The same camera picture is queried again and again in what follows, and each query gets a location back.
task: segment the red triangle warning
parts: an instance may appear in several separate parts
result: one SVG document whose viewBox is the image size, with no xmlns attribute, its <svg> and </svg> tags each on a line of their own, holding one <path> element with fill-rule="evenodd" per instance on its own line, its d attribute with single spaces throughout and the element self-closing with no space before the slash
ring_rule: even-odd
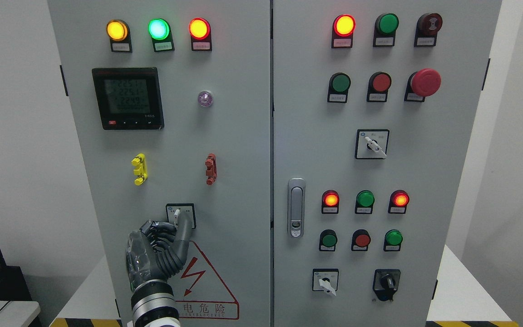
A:
<svg viewBox="0 0 523 327">
<path fill-rule="evenodd" d="M 187 263 L 175 277 L 181 318 L 239 319 L 239 302 L 199 246 L 191 241 Z"/>
</svg>

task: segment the lightning bolt symbol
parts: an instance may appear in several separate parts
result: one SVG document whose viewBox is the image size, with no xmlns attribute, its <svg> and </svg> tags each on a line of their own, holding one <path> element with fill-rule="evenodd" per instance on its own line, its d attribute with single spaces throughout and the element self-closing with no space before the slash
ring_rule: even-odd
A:
<svg viewBox="0 0 523 327">
<path fill-rule="evenodd" d="M 199 275 L 195 281 L 193 282 L 193 284 L 191 285 L 191 287 L 189 288 L 186 288 L 185 289 L 185 296 L 189 295 L 191 293 L 191 288 L 193 288 L 193 286 L 195 286 L 195 284 L 197 284 L 197 282 L 199 281 L 199 279 L 201 279 L 201 277 L 203 277 L 203 274 L 205 273 L 205 271 L 197 271 L 197 272 L 194 272 L 194 273 L 188 273 L 189 270 L 191 270 L 191 268 L 195 265 L 195 263 L 197 262 L 197 258 L 196 257 L 193 257 L 193 259 L 191 259 L 191 262 L 189 263 L 189 265 L 187 266 L 187 269 L 185 269 L 185 271 L 183 272 L 183 274 L 181 275 L 181 279 L 183 278 L 187 278 L 187 277 L 191 277 L 191 276 L 195 276 L 195 275 Z"/>
</svg>

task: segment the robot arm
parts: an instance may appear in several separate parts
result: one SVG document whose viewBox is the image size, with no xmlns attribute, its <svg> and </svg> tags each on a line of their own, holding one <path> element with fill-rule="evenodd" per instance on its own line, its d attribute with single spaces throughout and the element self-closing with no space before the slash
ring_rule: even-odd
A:
<svg viewBox="0 0 523 327">
<path fill-rule="evenodd" d="M 180 214 L 178 222 L 176 228 L 167 222 L 147 221 L 128 236 L 126 265 L 135 327 L 180 326 L 167 281 L 187 261 L 192 218 Z"/>
</svg>

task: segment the lcd display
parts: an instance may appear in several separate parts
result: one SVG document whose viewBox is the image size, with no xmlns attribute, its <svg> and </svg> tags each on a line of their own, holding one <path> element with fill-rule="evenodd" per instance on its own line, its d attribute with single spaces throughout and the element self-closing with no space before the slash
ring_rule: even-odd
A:
<svg viewBox="0 0 523 327">
<path fill-rule="evenodd" d="M 144 79 L 104 80 L 111 114 L 149 114 L 151 106 Z"/>
</svg>

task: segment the digital power meter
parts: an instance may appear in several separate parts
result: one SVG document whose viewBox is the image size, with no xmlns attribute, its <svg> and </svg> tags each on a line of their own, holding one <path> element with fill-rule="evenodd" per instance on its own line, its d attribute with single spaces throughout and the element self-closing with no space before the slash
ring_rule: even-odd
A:
<svg viewBox="0 0 523 327">
<path fill-rule="evenodd" d="M 102 128 L 158 130 L 164 126 L 156 67 L 92 70 Z"/>
</svg>

